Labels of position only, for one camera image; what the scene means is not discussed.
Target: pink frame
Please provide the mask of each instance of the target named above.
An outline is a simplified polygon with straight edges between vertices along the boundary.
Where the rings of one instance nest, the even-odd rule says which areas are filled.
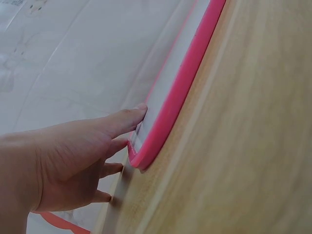
[[[139,152],[135,151],[131,142],[128,143],[129,161],[133,167],[146,170],[164,145],[193,83],[225,1],[210,1],[170,92]]]

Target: wooden surface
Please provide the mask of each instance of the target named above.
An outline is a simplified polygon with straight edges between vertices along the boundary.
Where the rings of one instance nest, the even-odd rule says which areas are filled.
[[[99,226],[312,233],[312,1],[227,1],[165,146],[127,165]]]

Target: pink object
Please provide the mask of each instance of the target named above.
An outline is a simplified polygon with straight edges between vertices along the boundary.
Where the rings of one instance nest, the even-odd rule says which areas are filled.
[[[41,217],[50,223],[52,226],[64,229],[64,230],[70,230],[74,234],[90,234],[90,231],[87,231],[81,227],[78,227],[70,222],[67,222],[66,220],[57,217],[56,215],[50,213],[50,212],[33,212],[35,214],[41,215]]]
[[[133,167],[146,170],[164,145],[193,83],[225,1],[210,1],[170,92],[139,152],[136,152],[132,143],[129,142],[129,160]]]

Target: knuckle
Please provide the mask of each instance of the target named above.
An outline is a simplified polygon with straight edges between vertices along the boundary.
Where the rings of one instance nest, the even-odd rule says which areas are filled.
[[[124,110],[121,110],[120,112],[121,112],[121,113],[123,113],[123,114],[128,115],[128,114],[130,114],[130,113],[131,113],[131,110],[124,109]]]

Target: finger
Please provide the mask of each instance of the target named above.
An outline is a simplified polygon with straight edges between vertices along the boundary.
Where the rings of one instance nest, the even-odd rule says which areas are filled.
[[[120,139],[114,139],[111,142],[111,145],[105,155],[105,158],[108,159],[112,157],[114,154],[125,148],[128,144],[128,139],[120,138]]]
[[[142,122],[147,111],[147,106],[142,103],[132,110],[122,110],[115,114],[101,118],[99,127],[111,139],[117,136],[131,132]]]
[[[112,199],[112,196],[109,194],[102,192],[100,190],[96,190],[96,193],[94,194],[94,197],[92,199],[92,203],[101,203],[101,202],[110,202]]]
[[[107,163],[105,162],[100,173],[100,178],[104,178],[106,176],[110,176],[121,172],[123,169],[123,165],[121,163]]]

